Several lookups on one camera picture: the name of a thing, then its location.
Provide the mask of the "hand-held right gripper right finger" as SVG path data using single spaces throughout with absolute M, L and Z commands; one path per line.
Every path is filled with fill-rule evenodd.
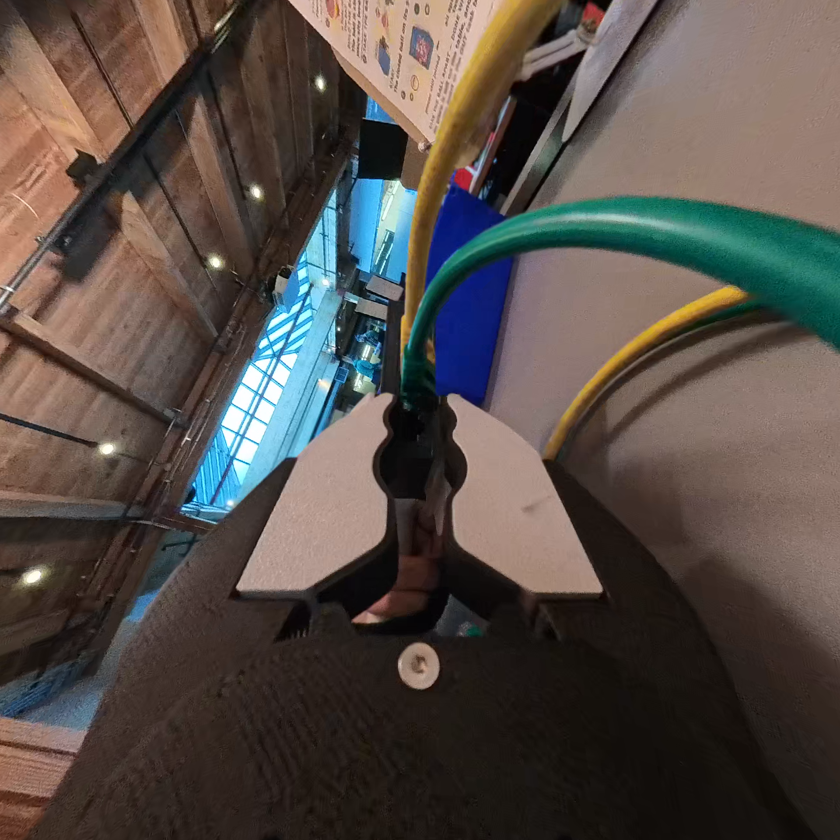
M 444 586 L 482 617 L 596 601 L 604 587 L 539 452 L 460 395 L 440 404 L 447 480 Z

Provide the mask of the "black network switch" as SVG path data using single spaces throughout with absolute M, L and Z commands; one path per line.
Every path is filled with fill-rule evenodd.
M 387 305 L 379 393 L 394 395 L 387 415 L 392 435 L 381 457 L 381 475 L 395 499 L 425 501 L 434 494 L 429 489 L 435 457 L 440 454 L 439 399 L 420 407 L 405 407 L 400 396 L 402 376 L 401 325 L 404 300 Z

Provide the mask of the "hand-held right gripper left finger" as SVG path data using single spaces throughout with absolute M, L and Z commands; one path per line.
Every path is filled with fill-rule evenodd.
M 301 451 L 238 579 L 238 596 L 339 604 L 354 618 L 391 590 L 396 514 L 380 461 L 395 402 L 394 394 L 367 395 Z

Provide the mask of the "black ceiling rail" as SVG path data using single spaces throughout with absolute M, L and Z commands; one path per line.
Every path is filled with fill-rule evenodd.
M 12 308 L 14 295 L 48 253 L 68 259 L 81 249 L 81 243 L 84 242 L 88 226 L 92 224 L 94 217 L 109 214 L 112 217 L 112 226 L 127 232 L 127 211 L 123 210 L 123 204 L 117 200 L 120 198 L 127 201 L 133 196 L 130 187 L 142 174 L 148 173 L 159 187 L 171 205 L 171 210 L 182 226 L 186 238 L 194 245 L 162 174 L 154 165 L 149 146 L 169 119 L 180 118 L 185 100 L 197 100 L 200 82 L 204 77 L 210 76 L 216 53 L 245 28 L 256 15 L 258 7 L 259 2 L 234 3 L 217 22 L 214 31 L 199 41 L 143 115 L 135 122 L 129 123 L 129 131 L 116 150 L 105 162 L 97 164 L 81 177 L 79 194 L 52 228 L 37 239 L 37 248 L 15 271 L 11 279 L 2 285 L 3 316 Z

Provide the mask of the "person's left hand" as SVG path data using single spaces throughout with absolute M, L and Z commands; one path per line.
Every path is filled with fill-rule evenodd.
M 412 617 L 428 607 L 439 584 L 438 563 L 443 552 L 443 536 L 438 526 L 425 522 L 427 549 L 424 556 L 401 556 L 395 583 L 381 599 L 353 619 L 356 625 L 378 625 L 398 618 Z

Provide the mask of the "white board stand base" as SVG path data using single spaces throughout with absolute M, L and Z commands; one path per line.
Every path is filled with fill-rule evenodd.
M 599 19 L 583 16 L 577 28 L 526 53 L 517 77 L 520 82 L 565 60 L 581 58 L 558 105 L 561 145 L 579 128 L 658 5 L 659 1 L 611 2 Z

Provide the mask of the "blue plastic bin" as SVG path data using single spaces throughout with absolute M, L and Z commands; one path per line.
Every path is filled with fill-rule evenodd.
M 452 183 L 437 216 L 427 262 L 429 285 L 445 261 L 503 217 Z M 448 298 L 434 332 L 437 394 L 458 394 L 477 407 L 487 396 L 512 258 L 470 276 Z

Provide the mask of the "ceiling spotlights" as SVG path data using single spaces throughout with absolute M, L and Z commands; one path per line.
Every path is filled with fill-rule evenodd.
M 60 612 L 135 565 L 186 498 L 270 304 L 332 175 L 331 134 L 300 158 L 297 94 L 210 71 L 149 146 L 194 245 L 148 173 L 68 259 L 48 253 L 2 315 L 2 593 Z M 56 69 L 2 64 L 6 284 L 119 144 Z

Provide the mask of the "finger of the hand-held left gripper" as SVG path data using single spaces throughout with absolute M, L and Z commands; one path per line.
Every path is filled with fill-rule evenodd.
M 425 486 L 425 522 L 431 526 L 442 526 L 445 521 L 447 499 L 452 490 L 443 459 L 434 459 L 430 466 Z
M 426 554 L 424 504 L 418 499 L 397 500 L 397 544 L 401 556 L 422 557 Z

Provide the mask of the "instruction sheet board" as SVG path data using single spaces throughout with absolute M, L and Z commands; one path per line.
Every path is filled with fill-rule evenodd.
M 340 66 L 405 132 L 435 141 L 463 69 L 502 2 L 292 1 Z

